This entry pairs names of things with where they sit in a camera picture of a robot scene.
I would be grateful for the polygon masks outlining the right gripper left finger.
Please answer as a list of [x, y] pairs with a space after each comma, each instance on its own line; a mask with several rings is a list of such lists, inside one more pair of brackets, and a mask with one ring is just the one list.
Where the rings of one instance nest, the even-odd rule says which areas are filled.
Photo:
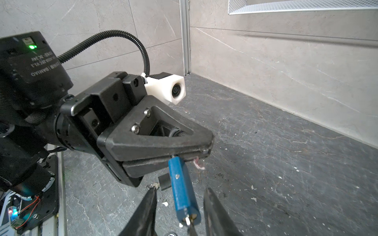
[[150, 188], [119, 236], [156, 236], [157, 189]]

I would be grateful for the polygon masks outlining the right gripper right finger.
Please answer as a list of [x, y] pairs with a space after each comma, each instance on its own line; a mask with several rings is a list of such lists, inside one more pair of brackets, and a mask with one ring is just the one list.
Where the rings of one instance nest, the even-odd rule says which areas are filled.
[[204, 191], [204, 215], [207, 236], [242, 236], [211, 188]]

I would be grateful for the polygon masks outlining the blue padlock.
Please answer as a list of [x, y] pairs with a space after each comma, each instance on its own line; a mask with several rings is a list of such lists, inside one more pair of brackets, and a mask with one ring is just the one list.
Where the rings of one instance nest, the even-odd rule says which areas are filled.
[[179, 222], [192, 225], [201, 223], [201, 214], [189, 170], [182, 158], [175, 156], [168, 161], [175, 211]]

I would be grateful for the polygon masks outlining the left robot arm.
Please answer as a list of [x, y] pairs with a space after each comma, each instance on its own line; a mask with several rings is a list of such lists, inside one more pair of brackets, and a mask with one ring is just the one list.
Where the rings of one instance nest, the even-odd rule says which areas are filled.
[[[116, 71], [78, 95], [63, 64], [112, 37], [134, 43], [141, 75]], [[186, 95], [184, 78], [150, 74], [144, 45], [129, 32], [106, 30], [56, 56], [41, 32], [1, 39], [1, 189], [34, 197], [49, 189], [38, 164], [47, 144], [95, 155], [120, 183], [137, 187], [174, 156], [206, 158], [214, 135], [169, 107]]]

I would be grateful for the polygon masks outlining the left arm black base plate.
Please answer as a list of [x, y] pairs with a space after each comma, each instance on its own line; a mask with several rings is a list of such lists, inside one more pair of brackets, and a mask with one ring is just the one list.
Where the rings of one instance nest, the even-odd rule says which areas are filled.
[[36, 163], [30, 175], [12, 188], [23, 199], [15, 230], [22, 234], [32, 230], [59, 210], [58, 157], [50, 155], [41, 163]]

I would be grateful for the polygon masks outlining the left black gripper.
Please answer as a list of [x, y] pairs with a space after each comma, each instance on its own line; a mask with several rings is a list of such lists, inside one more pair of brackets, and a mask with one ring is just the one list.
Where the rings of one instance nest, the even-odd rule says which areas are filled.
[[116, 181], [132, 187], [173, 157], [207, 158], [214, 142], [212, 131], [146, 96], [144, 84], [140, 75], [116, 71], [60, 108], [60, 143], [95, 155]]

